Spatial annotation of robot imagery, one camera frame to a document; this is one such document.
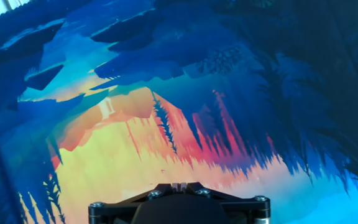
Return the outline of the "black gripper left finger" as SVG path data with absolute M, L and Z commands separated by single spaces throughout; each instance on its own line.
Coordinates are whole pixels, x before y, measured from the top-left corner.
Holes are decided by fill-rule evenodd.
M 154 189 L 118 203 L 93 202 L 88 205 L 89 224 L 130 223 L 145 202 L 179 193 L 180 184 L 158 184 Z

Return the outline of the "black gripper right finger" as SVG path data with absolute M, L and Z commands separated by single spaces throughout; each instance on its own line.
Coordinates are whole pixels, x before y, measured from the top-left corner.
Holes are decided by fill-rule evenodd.
M 270 199 L 264 195 L 240 198 L 209 189 L 199 182 L 179 183 L 178 192 L 218 202 L 232 223 L 271 224 Z

